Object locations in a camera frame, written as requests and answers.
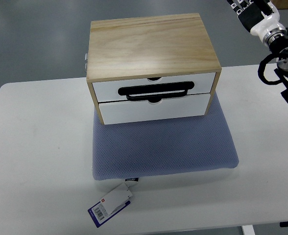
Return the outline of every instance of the black drawer handle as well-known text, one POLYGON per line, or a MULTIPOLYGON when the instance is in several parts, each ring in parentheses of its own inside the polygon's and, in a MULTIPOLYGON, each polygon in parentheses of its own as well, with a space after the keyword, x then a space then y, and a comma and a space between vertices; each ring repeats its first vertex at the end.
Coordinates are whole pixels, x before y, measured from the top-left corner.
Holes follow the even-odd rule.
POLYGON ((192 89, 193 87, 194 83, 190 81, 174 82, 174 83, 143 85, 135 87, 121 87, 118 90, 118 94, 125 95, 126 98, 130 101, 148 100, 151 103, 156 103, 159 102, 161 99, 165 98, 177 98, 186 96, 188 90, 192 89))

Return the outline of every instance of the metal hinge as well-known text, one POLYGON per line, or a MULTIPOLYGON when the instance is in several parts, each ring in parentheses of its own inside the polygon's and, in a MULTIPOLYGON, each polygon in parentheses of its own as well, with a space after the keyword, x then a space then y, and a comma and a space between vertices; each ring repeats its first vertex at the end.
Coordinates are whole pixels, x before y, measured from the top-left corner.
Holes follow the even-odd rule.
POLYGON ((85 54, 85 72, 87 71, 87 59, 88 59, 88 53, 85 54))

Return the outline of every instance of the barcode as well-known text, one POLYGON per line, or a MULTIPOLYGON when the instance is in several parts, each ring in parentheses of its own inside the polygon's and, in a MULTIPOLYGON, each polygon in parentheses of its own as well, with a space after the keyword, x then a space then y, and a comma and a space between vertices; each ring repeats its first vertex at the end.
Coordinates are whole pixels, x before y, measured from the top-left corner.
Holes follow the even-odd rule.
POLYGON ((99 219, 99 221, 101 221, 104 217, 103 213, 101 212, 101 210, 99 209, 99 207, 96 207, 94 209, 94 213, 97 216, 97 218, 99 219))

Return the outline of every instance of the price tag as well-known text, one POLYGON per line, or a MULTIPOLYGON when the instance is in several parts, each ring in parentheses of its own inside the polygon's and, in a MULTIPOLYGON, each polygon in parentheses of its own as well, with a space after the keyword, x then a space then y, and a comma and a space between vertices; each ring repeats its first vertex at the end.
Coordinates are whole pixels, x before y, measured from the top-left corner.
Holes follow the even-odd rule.
POLYGON ((94 206, 89 208, 88 212, 96 227, 99 228, 109 219, 130 205, 130 197, 132 197, 132 193, 126 184, 123 183, 102 197, 94 206))

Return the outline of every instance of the gray floor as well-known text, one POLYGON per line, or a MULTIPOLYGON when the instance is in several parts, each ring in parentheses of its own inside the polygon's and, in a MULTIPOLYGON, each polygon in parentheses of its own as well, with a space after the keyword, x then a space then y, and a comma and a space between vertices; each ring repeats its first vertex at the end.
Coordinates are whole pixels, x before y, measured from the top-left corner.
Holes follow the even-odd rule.
MULTIPOLYGON (((91 21, 194 12, 200 13, 223 67, 258 64, 269 54, 242 27, 225 0, 0 0, 0 87, 9 82, 84 77, 91 21)), ((288 10, 280 15, 288 27, 288 10)), ((277 223, 254 228, 256 235, 288 235, 288 228, 277 223)), ((174 234, 242 232, 225 228, 174 234)))

